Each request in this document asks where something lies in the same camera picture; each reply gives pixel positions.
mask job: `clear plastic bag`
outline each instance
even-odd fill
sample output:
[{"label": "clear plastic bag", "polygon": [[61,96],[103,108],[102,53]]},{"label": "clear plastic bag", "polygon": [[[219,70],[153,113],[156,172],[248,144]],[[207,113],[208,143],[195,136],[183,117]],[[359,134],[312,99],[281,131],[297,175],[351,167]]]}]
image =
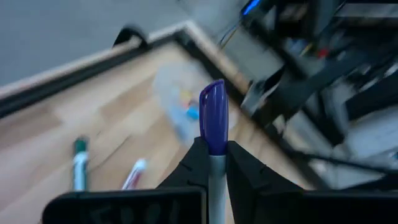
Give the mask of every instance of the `clear plastic bag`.
[{"label": "clear plastic bag", "polygon": [[159,68],[152,85],[178,138],[191,146],[199,130],[199,95],[211,80],[199,63],[173,63]]}]

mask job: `wire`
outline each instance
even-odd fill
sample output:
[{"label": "wire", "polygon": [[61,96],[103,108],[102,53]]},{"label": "wire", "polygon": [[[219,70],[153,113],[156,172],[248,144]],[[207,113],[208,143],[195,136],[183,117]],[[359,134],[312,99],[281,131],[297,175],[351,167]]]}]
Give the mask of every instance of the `wire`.
[{"label": "wire", "polygon": [[236,28],[234,31],[232,31],[231,35],[229,35],[228,39],[226,39],[226,41],[221,44],[221,49],[224,49],[225,45],[228,43],[229,40],[231,40],[232,36],[235,34],[235,32],[238,30],[238,28]]},{"label": "wire", "polygon": [[228,30],[226,31],[226,33],[224,34],[224,36],[221,38],[221,40],[218,42],[218,45],[221,45],[221,44],[223,43],[223,40],[225,39],[225,37],[226,37],[229,33],[233,32],[233,33],[229,36],[229,38],[228,38],[228,40],[227,40],[227,41],[229,41],[229,40],[231,39],[232,35],[233,35],[233,34],[236,32],[236,30],[238,29],[238,25],[240,25],[240,23],[241,23],[241,19],[240,19],[237,23],[235,23],[234,26],[232,26],[230,29],[228,29]]}]

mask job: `wooden floor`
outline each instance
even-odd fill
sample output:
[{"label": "wooden floor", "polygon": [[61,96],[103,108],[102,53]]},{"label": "wooden floor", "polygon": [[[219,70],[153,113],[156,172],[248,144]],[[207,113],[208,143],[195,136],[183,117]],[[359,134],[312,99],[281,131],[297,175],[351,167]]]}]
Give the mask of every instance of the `wooden floor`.
[{"label": "wooden floor", "polygon": [[[168,44],[0,120],[0,223],[37,223],[49,200],[72,189],[72,144],[81,135],[90,138],[91,191],[120,189],[138,158],[148,162],[139,188],[156,187],[187,147],[152,94],[152,82],[159,67],[189,61]],[[238,114],[229,139],[310,188],[236,105],[230,101],[229,107]],[[232,223],[230,204],[226,216]]]}]

